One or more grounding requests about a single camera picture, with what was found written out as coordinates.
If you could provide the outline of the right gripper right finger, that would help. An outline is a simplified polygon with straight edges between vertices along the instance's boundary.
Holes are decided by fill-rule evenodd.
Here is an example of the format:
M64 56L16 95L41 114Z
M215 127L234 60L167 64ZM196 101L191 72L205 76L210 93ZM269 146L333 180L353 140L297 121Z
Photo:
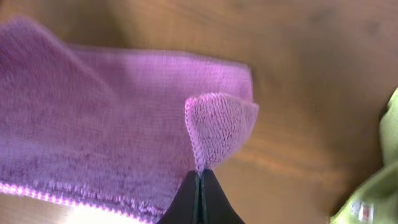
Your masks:
M201 174L201 220L204 224L244 224L234 211L212 170Z

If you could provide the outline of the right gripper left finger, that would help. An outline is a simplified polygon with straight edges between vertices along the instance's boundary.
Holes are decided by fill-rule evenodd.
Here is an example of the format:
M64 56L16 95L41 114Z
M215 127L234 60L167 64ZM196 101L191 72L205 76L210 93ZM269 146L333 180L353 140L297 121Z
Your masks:
M195 171L185 176L170 207L157 224L197 224L200 178Z

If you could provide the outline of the purple cloth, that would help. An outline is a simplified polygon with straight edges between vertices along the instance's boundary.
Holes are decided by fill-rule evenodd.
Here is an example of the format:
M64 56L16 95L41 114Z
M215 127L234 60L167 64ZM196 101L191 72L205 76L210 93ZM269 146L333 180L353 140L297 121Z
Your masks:
M68 45L1 25L1 192L155 223L190 171L248 140L259 111L240 63Z

